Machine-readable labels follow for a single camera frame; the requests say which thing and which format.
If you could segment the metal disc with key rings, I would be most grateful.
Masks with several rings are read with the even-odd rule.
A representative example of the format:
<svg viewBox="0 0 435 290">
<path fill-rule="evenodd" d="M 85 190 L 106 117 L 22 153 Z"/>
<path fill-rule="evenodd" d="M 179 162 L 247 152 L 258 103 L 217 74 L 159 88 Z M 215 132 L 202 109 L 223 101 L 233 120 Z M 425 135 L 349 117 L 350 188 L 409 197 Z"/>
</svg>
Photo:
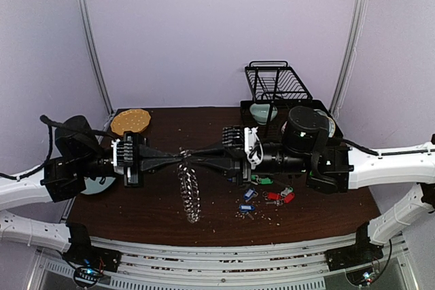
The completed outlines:
<svg viewBox="0 0 435 290">
<path fill-rule="evenodd" d="M 197 223 L 201 215 L 201 197 L 196 171 L 190 162 L 190 153 L 180 149 L 181 161 L 177 165 L 177 178 L 180 184 L 181 200 L 190 223 Z"/>
</svg>

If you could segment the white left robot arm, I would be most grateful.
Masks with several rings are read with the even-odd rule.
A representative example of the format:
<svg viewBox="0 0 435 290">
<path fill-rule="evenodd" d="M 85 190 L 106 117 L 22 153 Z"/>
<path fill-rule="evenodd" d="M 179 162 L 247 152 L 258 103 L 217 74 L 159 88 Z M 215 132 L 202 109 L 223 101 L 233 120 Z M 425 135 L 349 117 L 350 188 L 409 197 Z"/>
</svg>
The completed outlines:
<svg viewBox="0 0 435 290">
<path fill-rule="evenodd" d="M 13 217 L 9 209 L 35 203 L 57 203 L 79 194 L 95 195 L 109 189 L 118 178 L 127 187 L 141 187 L 142 176 L 181 161 L 179 154 L 152 149 L 138 133 L 113 138 L 104 148 L 98 137 L 107 133 L 94 130 L 83 115 L 63 123 L 46 115 L 40 120 L 48 127 L 48 154 L 39 166 L 16 175 L 1 175 L 1 238 L 41 246 L 74 256 L 84 266 L 98 258 L 86 226 L 80 223 L 49 225 L 34 219 Z"/>
</svg>

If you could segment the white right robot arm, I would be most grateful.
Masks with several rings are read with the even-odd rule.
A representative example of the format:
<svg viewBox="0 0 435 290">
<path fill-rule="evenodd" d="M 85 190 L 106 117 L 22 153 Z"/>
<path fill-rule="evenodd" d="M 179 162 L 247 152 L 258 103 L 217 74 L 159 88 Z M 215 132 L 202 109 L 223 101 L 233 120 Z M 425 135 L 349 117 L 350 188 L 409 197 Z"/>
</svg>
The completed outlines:
<svg viewBox="0 0 435 290">
<path fill-rule="evenodd" d="M 217 147 L 188 154 L 191 163 L 248 182 L 253 175 L 305 175 L 307 187 L 335 194 L 372 185 L 412 183 L 389 210 L 357 230 L 349 259 L 364 263 L 387 241 L 425 213 L 434 212 L 434 143 L 369 149 L 339 138 L 334 120 L 319 109 L 289 110 L 281 140 L 263 143 L 256 128 L 227 127 Z"/>
</svg>

